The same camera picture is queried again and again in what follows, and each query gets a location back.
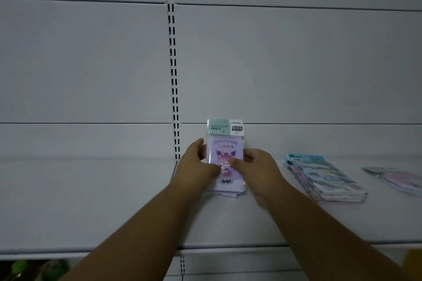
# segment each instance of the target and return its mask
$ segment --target person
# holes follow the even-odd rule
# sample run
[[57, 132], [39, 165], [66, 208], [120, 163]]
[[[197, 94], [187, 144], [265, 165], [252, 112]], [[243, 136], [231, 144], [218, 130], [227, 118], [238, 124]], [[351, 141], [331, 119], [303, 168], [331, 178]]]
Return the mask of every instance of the person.
[[[201, 162], [205, 151], [203, 139], [192, 143], [169, 185], [62, 280], [162, 280], [190, 210], [220, 173], [219, 166]], [[400, 266], [293, 188], [269, 153], [245, 149], [245, 161], [232, 158], [230, 164], [269, 211], [310, 281], [410, 280]]]

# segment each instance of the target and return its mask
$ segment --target cartoon girl illustration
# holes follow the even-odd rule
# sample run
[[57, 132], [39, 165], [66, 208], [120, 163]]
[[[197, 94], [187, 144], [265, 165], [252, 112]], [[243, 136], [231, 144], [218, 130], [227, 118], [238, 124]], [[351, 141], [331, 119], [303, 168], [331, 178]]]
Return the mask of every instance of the cartoon girl illustration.
[[221, 175], [223, 177], [222, 183], [231, 183], [230, 177], [233, 175], [233, 169], [230, 166], [229, 159], [235, 156], [236, 151], [221, 152], [217, 150], [217, 163], [221, 166]]

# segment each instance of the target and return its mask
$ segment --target purple package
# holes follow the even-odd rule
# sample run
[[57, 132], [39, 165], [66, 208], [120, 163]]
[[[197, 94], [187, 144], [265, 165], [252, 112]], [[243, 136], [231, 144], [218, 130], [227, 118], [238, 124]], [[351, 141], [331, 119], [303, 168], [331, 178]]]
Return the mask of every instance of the purple package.
[[245, 183], [242, 175], [230, 166], [230, 157], [244, 159], [243, 140], [238, 136], [213, 135], [207, 146], [207, 163], [221, 166], [221, 173], [208, 188], [211, 191], [243, 193]]

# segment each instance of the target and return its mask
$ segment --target shelf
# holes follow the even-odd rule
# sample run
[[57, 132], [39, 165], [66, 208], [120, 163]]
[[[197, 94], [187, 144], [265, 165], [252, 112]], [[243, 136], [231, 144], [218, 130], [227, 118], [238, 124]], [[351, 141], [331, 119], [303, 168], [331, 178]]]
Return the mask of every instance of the shelf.
[[0, 161], [0, 254], [88, 252], [170, 181], [171, 158]]
[[[328, 213], [372, 244], [422, 243], [421, 199], [396, 191], [360, 169], [383, 166], [420, 173], [422, 159], [329, 158], [329, 161], [366, 188], [369, 195], [363, 204], [321, 204]], [[284, 177], [303, 192], [282, 160], [277, 163]], [[238, 199], [204, 195], [180, 243], [182, 249], [286, 245], [271, 216], [256, 204], [250, 190]]]

